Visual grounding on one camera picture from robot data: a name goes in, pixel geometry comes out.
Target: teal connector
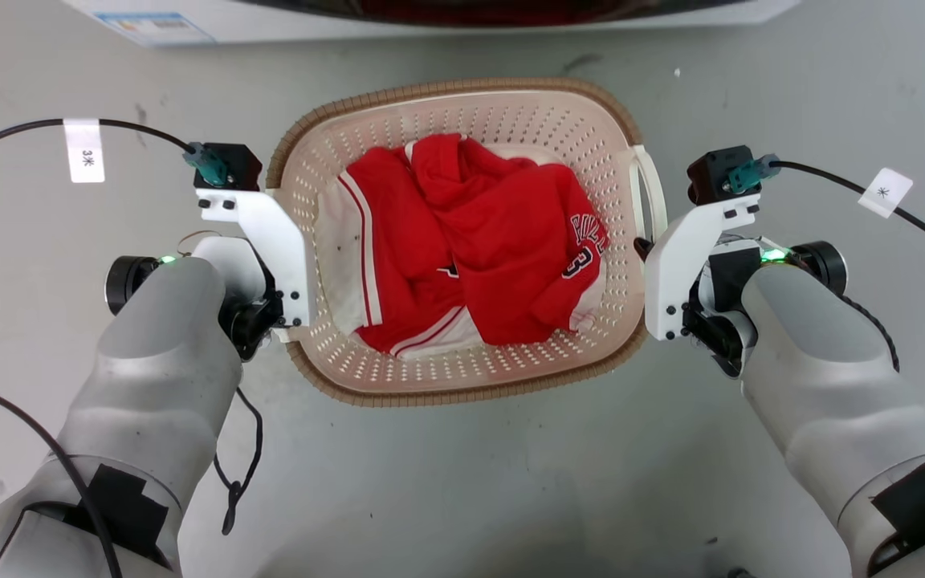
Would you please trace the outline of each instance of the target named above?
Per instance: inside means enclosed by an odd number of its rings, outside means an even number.
[[[217,157],[216,153],[209,150],[202,143],[188,143],[194,148],[194,153],[184,153],[184,161],[192,165],[202,175],[210,185],[215,187],[227,186],[227,164]]]
[[[770,162],[780,161],[775,154],[767,154],[759,160],[745,162],[727,175],[727,182],[723,184],[726,193],[742,194],[759,186],[766,179],[777,176],[779,167],[770,167]]]

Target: cable label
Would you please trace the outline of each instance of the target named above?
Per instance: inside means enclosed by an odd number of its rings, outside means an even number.
[[[859,198],[858,204],[886,219],[899,207],[912,185],[913,181],[909,177],[892,169],[881,169],[862,198]]]
[[[98,118],[66,118],[63,130],[67,134],[70,180],[75,183],[105,182]]]

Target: basket rim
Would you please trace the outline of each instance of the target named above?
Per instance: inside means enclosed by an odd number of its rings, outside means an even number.
[[[283,172],[287,168],[287,159],[298,142],[309,131],[327,120],[359,112],[370,108],[410,102],[432,96],[466,95],[471,92],[509,92],[509,91],[555,91],[573,92],[598,103],[612,115],[626,136],[628,146],[643,144],[642,133],[635,124],[630,112],[609,94],[604,88],[584,80],[573,78],[473,78],[447,82],[427,82],[412,84],[408,87],[388,88],[384,91],[368,92],[366,95],[352,96],[337,102],[312,109],[289,128],[273,151],[267,169],[267,189],[279,189],[282,185]],[[620,365],[639,350],[647,338],[645,316],[638,321],[630,337],[616,351],[596,362],[565,369],[541,377],[529,377],[520,381],[497,385],[481,385],[451,391],[372,393],[355,390],[331,381],[323,374],[305,352],[299,341],[287,344],[287,354],[292,362],[318,390],[338,401],[363,407],[414,407],[426,405],[444,405],[466,403],[486,399],[496,399],[513,395],[531,393],[568,385],[577,381],[602,376]]]

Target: laundry basket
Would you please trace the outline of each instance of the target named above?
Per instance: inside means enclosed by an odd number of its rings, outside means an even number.
[[[287,131],[273,153],[267,189],[306,235],[316,195],[372,147],[399,147],[461,132],[504,157],[569,165],[609,231],[606,289],[594,325],[542,344],[469,348],[405,361],[350,340],[334,326],[318,277],[318,317],[292,333],[292,361],[320,391],[364,406],[491,399],[600,376],[647,337],[637,237],[666,226],[658,175],[638,127],[608,92],[564,78],[459,80],[371,92],[324,105]]]

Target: basket handle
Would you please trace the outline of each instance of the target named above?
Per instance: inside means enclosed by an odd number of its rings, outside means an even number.
[[[669,219],[666,217],[666,198],[663,197],[662,183],[658,180],[658,171],[654,167],[652,155],[645,150],[645,145],[630,148],[630,194],[634,201],[634,221],[638,224],[638,237],[647,238],[645,231],[646,213],[642,205],[642,177],[645,179],[645,194],[649,207],[647,212],[652,223],[652,241],[663,234]]]

